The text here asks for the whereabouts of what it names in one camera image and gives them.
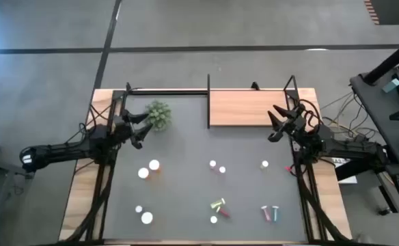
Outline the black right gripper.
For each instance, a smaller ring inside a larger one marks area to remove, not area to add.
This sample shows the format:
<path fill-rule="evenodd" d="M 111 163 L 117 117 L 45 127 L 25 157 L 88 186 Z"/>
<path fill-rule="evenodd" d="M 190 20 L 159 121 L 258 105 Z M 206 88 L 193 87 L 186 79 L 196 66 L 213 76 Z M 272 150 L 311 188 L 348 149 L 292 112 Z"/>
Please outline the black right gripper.
<path fill-rule="evenodd" d="M 273 132 L 268 136 L 270 142 L 278 142 L 283 137 L 283 132 L 293 135 L 305 131 L 306 120 L 302 116 L 305 107 L 295 107 L 292 110 L 287 110 L 277 105 L 273 105 L 273 107 L 282 117 L 287 118 L 287 120 L 283 123 L 271 111 L 268 111 L 273 127 Z"/>

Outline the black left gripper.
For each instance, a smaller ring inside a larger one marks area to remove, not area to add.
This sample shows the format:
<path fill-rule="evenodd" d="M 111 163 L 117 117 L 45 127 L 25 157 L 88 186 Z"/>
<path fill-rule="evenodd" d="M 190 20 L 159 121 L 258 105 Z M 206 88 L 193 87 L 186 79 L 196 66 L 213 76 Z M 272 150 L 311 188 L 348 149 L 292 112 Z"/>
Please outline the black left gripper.
<path fill-rule="evenodd" d="M 131 124 L 139 124 L 149 116 L 148 113 L 133 114 L 130 111 L 122 115 L 116 115 L 113 119 L 114 131 L 113 140 L 116 144 L 124 144 L 130 139 L 131 144 L 136 149 L 142 148 L 142 142 L 146 135 L 151 131 L 153 125 L 147 124 L 137 130 L 132 129 Z"/>

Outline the wooden shelf board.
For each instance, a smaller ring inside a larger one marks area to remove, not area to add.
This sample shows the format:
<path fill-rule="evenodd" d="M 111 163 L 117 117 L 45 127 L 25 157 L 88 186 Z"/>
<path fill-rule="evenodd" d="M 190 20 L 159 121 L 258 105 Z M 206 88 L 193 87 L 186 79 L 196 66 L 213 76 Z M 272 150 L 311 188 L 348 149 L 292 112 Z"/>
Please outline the wooden shelf board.
<path fill-rule="evenodd" d="M 210 92 L 209 122 L 211 126 L 271 126 L 268 111 L 283 119 L 274 105 L 286 108 L 283 91 L 213 90 Z"/>

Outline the green plant in grey pot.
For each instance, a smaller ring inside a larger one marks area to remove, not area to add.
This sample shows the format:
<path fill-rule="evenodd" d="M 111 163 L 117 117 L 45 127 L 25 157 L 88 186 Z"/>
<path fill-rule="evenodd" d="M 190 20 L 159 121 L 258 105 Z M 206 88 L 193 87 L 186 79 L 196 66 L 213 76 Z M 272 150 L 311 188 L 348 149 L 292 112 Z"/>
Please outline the green plant in grey pot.
<path fill-rule="evenodd" d="M 146 113 L 146 124 L 151 124 L 154 131 L 164 131 L 171 124 L 171 109 L 166 102 L 153 100 L 146 105 Z"/>

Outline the dark grey desk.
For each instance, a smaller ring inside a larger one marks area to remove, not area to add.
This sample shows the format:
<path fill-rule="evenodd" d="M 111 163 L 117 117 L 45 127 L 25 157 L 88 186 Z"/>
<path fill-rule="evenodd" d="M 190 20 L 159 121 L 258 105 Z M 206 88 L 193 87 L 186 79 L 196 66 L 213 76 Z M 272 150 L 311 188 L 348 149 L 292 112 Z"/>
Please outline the dark grey desk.
<path fill-rule="evenodd" d="M 399 121 L 389 119 L 391 114 L 399 111 L 399 95 L 396 90 L 383 91 L 396 72 L 396 69 L 387 72 L 375 85 L 363 82 L 359 75 L 350 78 L 350 84 L 399 162 Z"/>

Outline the teal small box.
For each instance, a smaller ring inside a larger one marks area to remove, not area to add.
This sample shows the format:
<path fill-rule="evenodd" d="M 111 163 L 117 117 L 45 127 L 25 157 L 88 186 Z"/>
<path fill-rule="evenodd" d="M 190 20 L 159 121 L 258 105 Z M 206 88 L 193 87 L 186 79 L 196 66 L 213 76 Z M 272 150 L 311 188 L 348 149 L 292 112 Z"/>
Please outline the teal small box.
<path fill-rule="evenodd" d="M 382 90 L 387 94 L 393 90 L 395 90 L 399 86 L 399 80 L 398 79 L 392 79 L 390 82 L 385 84 L 382 88 Z"/>

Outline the black slanted pole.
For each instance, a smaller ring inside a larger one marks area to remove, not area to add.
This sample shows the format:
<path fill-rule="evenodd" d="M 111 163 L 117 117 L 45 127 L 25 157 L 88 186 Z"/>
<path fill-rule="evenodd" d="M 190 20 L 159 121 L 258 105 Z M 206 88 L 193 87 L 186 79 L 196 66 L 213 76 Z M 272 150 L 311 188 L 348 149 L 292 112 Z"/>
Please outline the black slanted pole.
<path fill-rule="evenodd" d="M 375 85 L 375 83 L 387 72 L 399 64 L 399 49 L 392 53 L 376 68 L 371 70 L 368 74 L 362 76 L 363 82 L 368 85 Z"/>

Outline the black mat with orange stripes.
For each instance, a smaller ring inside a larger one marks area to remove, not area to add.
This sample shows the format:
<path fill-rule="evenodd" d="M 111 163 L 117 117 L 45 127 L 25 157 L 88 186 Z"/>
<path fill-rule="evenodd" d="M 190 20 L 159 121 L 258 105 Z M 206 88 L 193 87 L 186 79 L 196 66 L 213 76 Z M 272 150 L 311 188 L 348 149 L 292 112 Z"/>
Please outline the black mat with orange stripes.
<path fill-rule="evenodd" d="M 399 0 L 363 0 L 375 25 L 399 25 Z"/>

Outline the black upright shelf post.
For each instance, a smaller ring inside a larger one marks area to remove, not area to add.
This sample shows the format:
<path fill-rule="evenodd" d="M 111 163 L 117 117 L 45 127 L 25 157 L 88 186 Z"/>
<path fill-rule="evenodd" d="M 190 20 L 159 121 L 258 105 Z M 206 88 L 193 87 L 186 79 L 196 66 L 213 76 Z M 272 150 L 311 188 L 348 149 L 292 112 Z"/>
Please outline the black upright shelf post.
<path fill-rule="evenodd" d="M 207 74 L 207 103 L 206 103 L 206 115 L 207 115 L 207 129 L 210 129 L 210 74 Z"/>

